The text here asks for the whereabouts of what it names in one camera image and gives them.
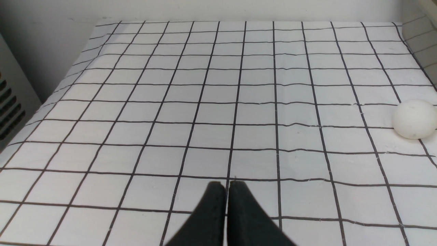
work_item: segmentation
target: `white ball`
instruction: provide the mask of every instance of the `white ball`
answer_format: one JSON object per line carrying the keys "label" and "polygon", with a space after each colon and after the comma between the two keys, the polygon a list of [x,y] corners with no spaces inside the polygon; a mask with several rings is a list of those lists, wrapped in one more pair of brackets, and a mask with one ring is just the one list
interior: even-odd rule
{"label": "white ball", "polygon": [[432,135],[437,127],[437,110],[427,101],[408,100],[396,107],[392,124],[402,137],[424,138]]}

